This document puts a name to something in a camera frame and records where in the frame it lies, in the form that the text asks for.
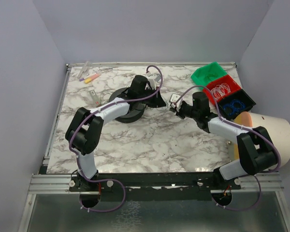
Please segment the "red bin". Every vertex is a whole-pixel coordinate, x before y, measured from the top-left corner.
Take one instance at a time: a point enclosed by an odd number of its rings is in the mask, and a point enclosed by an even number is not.
[[[241,89],[241,87],[229,75],[210,82],[206,87],[212,91],[217,102]],[[203,92],[207,95],[209,101],[212,104],[215,104],[211,94],[205,88],[203,89]]]

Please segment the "black bin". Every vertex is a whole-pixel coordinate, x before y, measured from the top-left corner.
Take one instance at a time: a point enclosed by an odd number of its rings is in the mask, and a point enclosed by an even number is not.
[[[218,102],[220,113],[228,120],[235,119],[240,113],[249,111],[256,103],[242,89]]]

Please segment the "yellow marker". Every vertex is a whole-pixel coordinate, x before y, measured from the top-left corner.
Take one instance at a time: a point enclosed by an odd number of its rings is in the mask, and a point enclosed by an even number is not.
[[[84,82],[85,84],[88,84],[89,82],[93,81],[94,79],[98,78],[99,76],[101,76],[100,73],[96,73],[94,75],[91,75],[90,77],[88,77]]]

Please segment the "screw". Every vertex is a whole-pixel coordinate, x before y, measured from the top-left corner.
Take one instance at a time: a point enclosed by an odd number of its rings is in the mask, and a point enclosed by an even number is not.
[[[236,178],[236,179],[234,180],[234,183],[235,183],[236,185],[240,185],[240,184],[241,184],[241,181],[240,181],[239,178]]]

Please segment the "white cable coil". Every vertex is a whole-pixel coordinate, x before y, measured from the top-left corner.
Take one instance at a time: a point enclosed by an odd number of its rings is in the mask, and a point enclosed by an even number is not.
[[[211,90],[211,93],[214,95],[216,100],[219,100],[226,94],[231,93],[231,90],[228,84],[222,83],[220,85],[217,85],[215,88],[213,88]]]

